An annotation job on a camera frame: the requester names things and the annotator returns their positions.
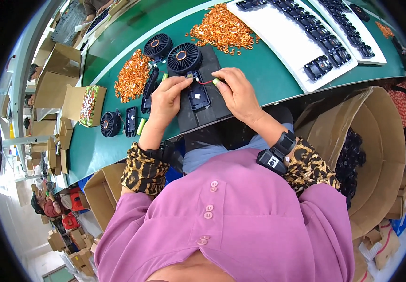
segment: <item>white label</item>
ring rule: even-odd
[[[275,166],[278,164],[278,159],[275,156],[271,156],[267,163],[269,166],[275,168]]]
[[[74,65],[75,67],[79,67],[79,63],[77,61],[70,60],[70,65]]]

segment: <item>leopard print sleeve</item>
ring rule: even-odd
[[[335,173],[321,159],[313,146],[302,138],[296,144],[285,179],[297,195],[300,195],[311,185],[318,183],[326,183],[339,190],[339,182]]]
[[[158,195],[166,184],[166,172],[170,165],[157,159],[147,157],[133,142],[128,150],[126,168],[120,181],[123,186],[134,192]]]

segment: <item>wall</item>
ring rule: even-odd
[[[21,207],[14,180],[5,179],[6,195],[0,193],[0,219],[18,259],[35,282],[42,275],[63,265],[58,252],[48,244],[50,224],[43,224],[32,206]]]
[[[42,275],[47,274],[61,266],[64,261],[58,251],[50,251],[28,261],[27,273],[33,281],[43,281]]]

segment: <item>red wire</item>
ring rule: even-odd
[[[201,82],[198,81],[198,83],[200,83],[201,85],[205,85],[205,84],[210,83],[210,82],[212,82],[212,80],[210,80],[208,82],[205,82],[205,83],[201,83]]]

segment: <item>orange copper coil pile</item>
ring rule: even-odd
[[[253,44],[258,43],[259,37],[256,36],[254,40],[250,36],[253,31],[228,11],[226,4],[214,5],[214,8],[209,8],[209,10],[209,13],[205,14],[202,23],[195,25],[190,30],[189,35],[199,39],[195,45],[204,46],[210,44],[225,54],[234,55],[234,47],[251,50]]]
[[[144,92],[145,83],[150,77],[149,60],[150,58],[145,56],[141,49],[138,49],[121,69],[114,88],[116,97],[120,98],[122,103],[139,98]]]
[[[393,37],[394,33],[392,33],[391,29],[386,25],[382,25],[380,22],[375,22],[375,24],[379,27],[380,31],[383,35],[388,39],[388,37]]]

